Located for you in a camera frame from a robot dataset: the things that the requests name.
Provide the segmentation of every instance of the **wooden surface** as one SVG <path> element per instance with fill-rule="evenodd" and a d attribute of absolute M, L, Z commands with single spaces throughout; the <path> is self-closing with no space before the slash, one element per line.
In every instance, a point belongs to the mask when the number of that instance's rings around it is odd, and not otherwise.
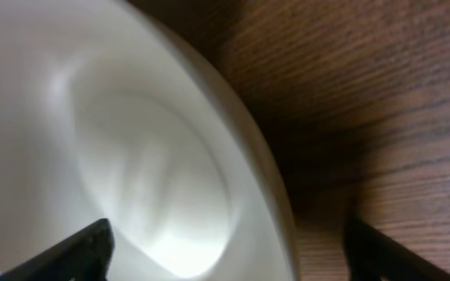
<path fill-rule="evenodd" d="M 347 280 L 363 218 L 450 272 L 450 1 L 134 0 L 194 45 L 265 134 L 303 280 Z"/>

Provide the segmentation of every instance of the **white bowl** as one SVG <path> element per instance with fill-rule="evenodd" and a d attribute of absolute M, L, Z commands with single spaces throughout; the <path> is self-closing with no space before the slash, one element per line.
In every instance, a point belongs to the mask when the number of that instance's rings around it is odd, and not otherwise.
<path fill-rule="evenodd" d="M 2 0 L 0 269 L 101 217 L 111 280 L 298 278 L 279 172 L 214 68 L 124 3 Z"/>

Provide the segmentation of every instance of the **brown wood table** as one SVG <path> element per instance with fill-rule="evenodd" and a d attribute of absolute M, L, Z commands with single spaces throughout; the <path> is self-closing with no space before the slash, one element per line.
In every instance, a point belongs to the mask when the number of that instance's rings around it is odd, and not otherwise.
<path fill-rule="evenodd" d="M 450 272 L 450 1 L 133 0 L 257 120 L 297 219 L 303 280 L 347 280 L 342 216 Z"/>

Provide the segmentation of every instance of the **white object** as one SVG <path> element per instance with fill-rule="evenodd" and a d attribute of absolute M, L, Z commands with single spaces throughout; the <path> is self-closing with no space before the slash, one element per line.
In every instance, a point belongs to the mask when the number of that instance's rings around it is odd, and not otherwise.
<path fill-rule="evenodd" d="M 124 3 L 0 0 L 0 269 L 102 217 L 111 280 L 298 278 L 277 167 L 200 55 Z"/>

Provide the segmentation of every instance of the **blurry black object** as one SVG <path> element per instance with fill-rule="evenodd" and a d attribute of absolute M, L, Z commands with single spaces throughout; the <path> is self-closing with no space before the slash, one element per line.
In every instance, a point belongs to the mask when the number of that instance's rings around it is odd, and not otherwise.
<path fill-rule="evenodd" d="M 0 281 L 104 281 L 114 249 L 108 219 L 100 219 L 0 276 Z"/>
<path fill-rule="evenodd" d="M 356 217 L 347 219 L 344 245 L 351 281 L 450 281 L 450 274 Z"/>

